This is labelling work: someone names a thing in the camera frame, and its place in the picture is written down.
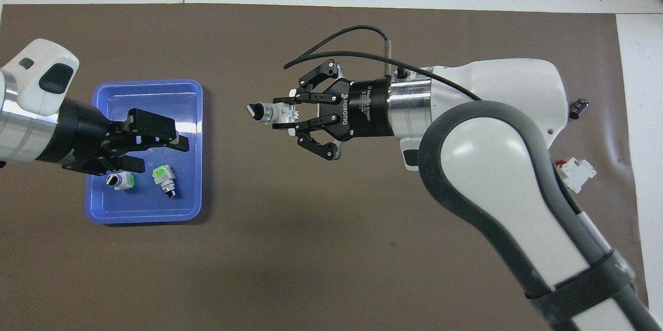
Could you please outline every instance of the black cable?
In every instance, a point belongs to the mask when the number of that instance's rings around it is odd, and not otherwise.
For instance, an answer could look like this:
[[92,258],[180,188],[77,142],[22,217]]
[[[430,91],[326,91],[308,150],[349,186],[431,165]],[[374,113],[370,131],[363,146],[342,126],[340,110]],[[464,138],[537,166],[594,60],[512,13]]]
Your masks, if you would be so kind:
[[334,51],[334,52],[320,52],[320,53],[314,53],[314,54],[309,54],[309,55],[301,55],[297,57],[294,60],[289,61],[283,66],[283,69],[288,69],[295,64],[300,64],[302,62],[307,62],[308,60],[312,59],[320,59],[323,57],[333,57],[333,56],[351,56],[351,57],[362,57],[364,59],[372,59],[372,60],[377,60],[378,62],[383,62],[383,63],[389,63],[392,64],[393,66],[398,66],[398,67],[403,67],[405,69],[409,69],[410,71],[414,71],[418,74],[422,74],[424,76],[427,76],[432,79],[436,79],[440,81],[441,83],[450,86],[451,88],[454,88],[458,90],[459,92],[467,95],[468,97],[474,99],[474,100],[481,100],[476,94],[472,93],[471,91],[467,90],[466,88],[463,88],[461,85],[458,85],[457,83],[445,79],[442,76],[438,76],[436,74],[432,74],[425,69],[421,69],[419,67],[415,66],[410,66],[410,64],[400,62],[398,60],[394,60],[388,57],[383,57],[380,55],[374,55],[372,53],[365,53],[365,52],[350,52],[350,51]]
[[334,38],[337,38],[341,34],[356,31],[358,29],[367,29],[368,31],[374,31],[374,32],[380,34],[380,36],[382,36],[382,38],[384,38],[384,41],[390,41],[389,37],[386,36],[386,33],[384,33],[381,29],[377,28],[376,26],[372,26],[372,25],[349,26],[348,28],[341,29],[340,31],[338,31],[338,32],[332,34],[331,36],[325,38],[324,40],[318,42],[317,45],[315,45],[312,48],[308,49],[305,53],[303,53],[302,55],[299,55],[299,57],[310,55],[312,52],[314,52],[315,50],[317,50],[317,49],[321,48],[322,46],[326,45],[329,41],[334,40]]

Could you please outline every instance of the blue plastic tray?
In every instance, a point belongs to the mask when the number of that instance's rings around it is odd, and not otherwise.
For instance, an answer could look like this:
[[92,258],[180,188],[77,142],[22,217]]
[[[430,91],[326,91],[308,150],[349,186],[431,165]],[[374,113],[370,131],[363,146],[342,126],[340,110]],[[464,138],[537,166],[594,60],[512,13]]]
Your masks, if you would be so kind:
[[[145,160],[145,173],[133,173],[133,189],[115,191],[106,176],[88,175],[85,214],[94,223],[146,223],[187,221],[200,211],[202,197],[203,90],[197,81],[122,81],[102,83],[92,105],[114,121],[124,121],[132,108],[175,120],[175,128],[189,138],[189,152],[154,148],[129,152]],[[177,194],[168,199],[154,184],[152,170],[168,164],[175,173]]]

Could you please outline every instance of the green plastic part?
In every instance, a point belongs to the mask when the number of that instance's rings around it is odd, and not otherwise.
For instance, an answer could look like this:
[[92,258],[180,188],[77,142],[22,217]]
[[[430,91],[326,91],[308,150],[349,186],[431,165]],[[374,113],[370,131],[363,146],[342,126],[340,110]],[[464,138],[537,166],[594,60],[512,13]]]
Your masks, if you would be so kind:
[[159,166],[159,168],[155,168],[152,171],[152,177],[156,178],[156,177],[159,177],[159,176],[163,176],[166,173],[168,173],[168,168],[166,168],[165,166],[162,165],[162,166]]

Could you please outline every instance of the white connector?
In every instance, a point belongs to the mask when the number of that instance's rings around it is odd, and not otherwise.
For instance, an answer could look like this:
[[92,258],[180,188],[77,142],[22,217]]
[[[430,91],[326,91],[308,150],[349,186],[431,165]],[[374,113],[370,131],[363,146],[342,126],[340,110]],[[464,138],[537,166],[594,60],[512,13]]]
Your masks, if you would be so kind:
[[559,173],[561,181],[576,194],[582,189],[582,185],[596,175],[596,170],[587,160],[576,160],[570,158],[555,163],[555,169]]
[[136,182],[133,179],[131,172],[113,173],[106,177],[106,184],[111,185],[117,190],[133,189]]
[[168,198],[175,196],[175,173],[170,168],[170,165],[162,165],[159,168],[152,171],[152,177],[154,178],[154,183],[161,186],[161,189],[164,190],[164,194],[168,195]]

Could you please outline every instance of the green and white connector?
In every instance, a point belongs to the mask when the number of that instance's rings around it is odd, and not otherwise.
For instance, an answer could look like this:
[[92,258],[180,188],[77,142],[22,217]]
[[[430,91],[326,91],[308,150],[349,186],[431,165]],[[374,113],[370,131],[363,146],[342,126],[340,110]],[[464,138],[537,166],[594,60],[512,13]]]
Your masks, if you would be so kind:
[[111,185],[117,190],[133,189],[136,182],[133,180],[131,172],[113,173],[106,177],[106,184]]
[[164,194],[168,195],[168,199],[175,196],[175,173],[170,169],[170,165],[162,165],[152,171],[154,183],[161,186]]

